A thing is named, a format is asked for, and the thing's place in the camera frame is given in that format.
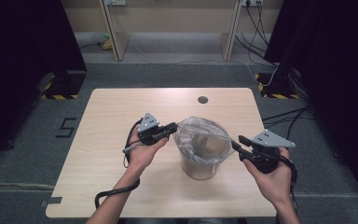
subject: desk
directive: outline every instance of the desk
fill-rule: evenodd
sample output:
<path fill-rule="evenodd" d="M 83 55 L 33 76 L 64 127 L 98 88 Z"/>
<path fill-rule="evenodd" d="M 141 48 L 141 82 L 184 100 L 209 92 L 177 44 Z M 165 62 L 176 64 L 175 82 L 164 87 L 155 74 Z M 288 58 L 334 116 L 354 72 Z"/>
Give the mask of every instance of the desk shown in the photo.
<path fill-rule="evenodd" d="M 208 98 L 200 104 L 198 98 Z M 90 217 L 94 197 L 111 189 L 123 175 L 122 148 L 135 121 L 150 112 L 161 125 L 190 116 L 221 124 L 233 138 L 264 130 L 252 91 L 245 88 L 98 89 L 80 121 L 49 204 L 48 217 Z M 217 174 L 199 181 L 182 170 L 173 138 L 141 176 L 121 217 L 273 217 L 235 153 Z"/>
<path fill-rule="evenodd" d="M 122 60 L 131 33 L 218 33 L 223 58 L 229 59 L 241 0 L 126 0 L 124 7 L 99 0 L 117 60 Z"/>

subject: hand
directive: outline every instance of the hand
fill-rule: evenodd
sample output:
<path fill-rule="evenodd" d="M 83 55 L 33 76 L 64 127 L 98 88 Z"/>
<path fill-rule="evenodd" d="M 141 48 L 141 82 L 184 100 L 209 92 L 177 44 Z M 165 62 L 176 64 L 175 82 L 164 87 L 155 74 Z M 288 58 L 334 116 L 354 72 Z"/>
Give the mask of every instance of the hand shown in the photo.
<path fill-rule="evenodd" d="M 289 152 L 286 148 L 280 147 L 280 154 L 289 159 Z M 278 163 L 277 169 L 270 174 L 263 174 L 248 160 L 243 160 L 249 173 L 255 178 L 255 182 L 259 187 L 263 196 L 269 200 L 274 206 L 282 203 L 290 203 L 290 168 L 282 163 Z"/>
<path fill-rule="evenodd" d="M 143 172 L 152 162 L 156 152 L 168 142 L 168 138 L 162 138 L 152 146 L 146 146 L 139 140 L 137 130 L 138 126 L 134 128 L 130 138 L 130 143 L 136 147 L 130 151 L 129 168 Z"/>

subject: wooden panel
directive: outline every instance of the wooden panel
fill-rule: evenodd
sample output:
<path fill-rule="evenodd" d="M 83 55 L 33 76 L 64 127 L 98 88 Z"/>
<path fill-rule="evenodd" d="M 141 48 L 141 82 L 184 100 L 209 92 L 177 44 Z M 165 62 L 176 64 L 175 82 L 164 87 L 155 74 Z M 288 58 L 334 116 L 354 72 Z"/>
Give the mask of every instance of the wooden panel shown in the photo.
<path fill-rule="evenodd" d="M 208 104 L 200 104 L 200 96 L 208 97 Z M 249 89 L 96 90 L 52 194 L 62 202 L 48 206 L 48 217 L 89 217 L 94 212 L 95 195 L 111 189 L 124 173 L 121 150 L 131 126 L 145 112 L 162 125 L 190 116 L 211 119 L 233 138 L 264 130 Z M 220 165 L 213 178 L 194 180 L 183 172 L 171 138 L 145 170 L 122 217 L 273 217 L 275 213 L 237 153 Z"/>

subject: power outlet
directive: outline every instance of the power outlet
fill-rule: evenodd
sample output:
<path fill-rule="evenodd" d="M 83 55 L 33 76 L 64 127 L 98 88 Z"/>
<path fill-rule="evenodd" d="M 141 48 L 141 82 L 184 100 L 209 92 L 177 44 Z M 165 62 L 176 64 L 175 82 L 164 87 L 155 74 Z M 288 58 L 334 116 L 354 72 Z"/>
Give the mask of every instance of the power outlet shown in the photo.
<path fill-rule="evenodd" d="M 126 6 L 126 0 L 105 0 L 107 6 Z"/>
<path fill-rule="evenodd" d="M 243 0 L 242 2 L 243 7 L 246 7 L 246 1 L 247 0 Z M 249 0 L 249 2 L 251 2 L 251 5 L 249 5 L 249 7 L 263 6 L 263 0 Z"/>

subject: clear plastic bag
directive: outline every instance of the clear plastic bag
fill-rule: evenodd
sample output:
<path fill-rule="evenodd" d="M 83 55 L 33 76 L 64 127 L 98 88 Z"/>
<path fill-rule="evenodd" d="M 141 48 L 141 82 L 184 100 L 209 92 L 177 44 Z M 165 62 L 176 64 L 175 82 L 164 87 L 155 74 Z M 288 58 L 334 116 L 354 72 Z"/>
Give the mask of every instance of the clear plastic bag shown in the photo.
<path fill-rule="evenodd" d="M 181 121 L 173 137 L 182 154 L 182 168 L 194 179 L 213 177 L 218 165 L 234 152 L 228 133 L 208 119 Z"/>

